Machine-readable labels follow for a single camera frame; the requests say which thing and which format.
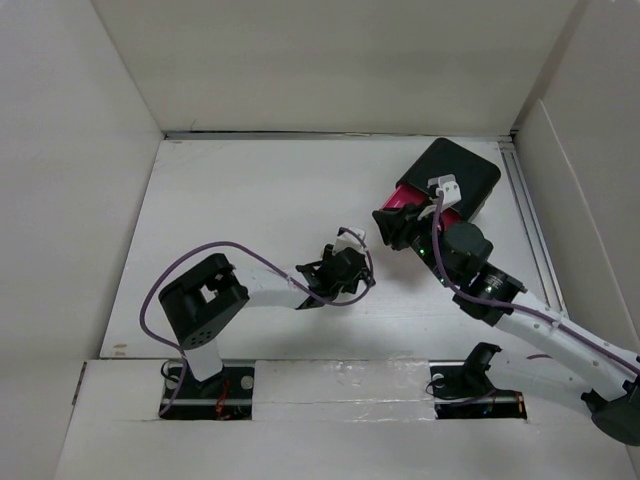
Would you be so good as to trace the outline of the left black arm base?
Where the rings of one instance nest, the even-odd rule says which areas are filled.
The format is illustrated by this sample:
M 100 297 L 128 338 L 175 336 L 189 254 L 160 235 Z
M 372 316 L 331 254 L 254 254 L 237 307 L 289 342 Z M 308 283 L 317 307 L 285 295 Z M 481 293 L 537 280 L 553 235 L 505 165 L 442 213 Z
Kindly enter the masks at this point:
M 159 417 L 172 421 L 244 421 L 252 419 L 255 364 L 231 362 L 213 380 L 197 381 L 190 371 L 177 389 L 181 364 L 165 361 Z

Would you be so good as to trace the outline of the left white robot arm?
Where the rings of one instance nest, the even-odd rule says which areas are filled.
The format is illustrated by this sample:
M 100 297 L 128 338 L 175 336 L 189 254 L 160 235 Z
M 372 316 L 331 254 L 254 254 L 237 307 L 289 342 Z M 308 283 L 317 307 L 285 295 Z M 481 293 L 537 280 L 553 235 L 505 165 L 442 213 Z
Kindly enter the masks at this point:
M 208 397 L 223 382 L 216 338 L 242 309 L 337 306 L 340 295 L 356 295 L 360 287 L 372 286 L 365 252 L 328 245 L 320 260 L 280 273 L 237 269 L 224 254 L 215 253 L 166 285 L 158 300 L 185 353 L 188 384 Z

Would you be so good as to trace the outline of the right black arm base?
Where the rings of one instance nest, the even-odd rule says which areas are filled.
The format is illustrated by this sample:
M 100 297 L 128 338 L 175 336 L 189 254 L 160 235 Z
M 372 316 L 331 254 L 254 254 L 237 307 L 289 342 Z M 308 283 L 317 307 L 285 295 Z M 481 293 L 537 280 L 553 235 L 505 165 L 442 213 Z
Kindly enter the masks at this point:
M 434 361 L 429 369 L 425 392 L 434 400 L 437 420 L 527 419 L 520 392 L 467 384 L 462 361 Z

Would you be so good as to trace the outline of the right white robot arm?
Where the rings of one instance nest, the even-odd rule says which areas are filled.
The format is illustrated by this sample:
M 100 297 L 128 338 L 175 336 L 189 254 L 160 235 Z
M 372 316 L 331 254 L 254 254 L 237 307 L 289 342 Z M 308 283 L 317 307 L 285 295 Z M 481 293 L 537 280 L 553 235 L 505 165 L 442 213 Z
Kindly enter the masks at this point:
M 385 245 L 412 249 L 469 317 L 536 348 L 519 354 L 480 342 L 464 363 L 432 382 L 442 399 L 498 390 L 535 395 L 586 417 L 610 438 L 639 444 L 639 356 L 597 337 L 553 310 L 522 282 L 489 263 L 481 230 L 446 221 L 435 205 L 373 212 Z

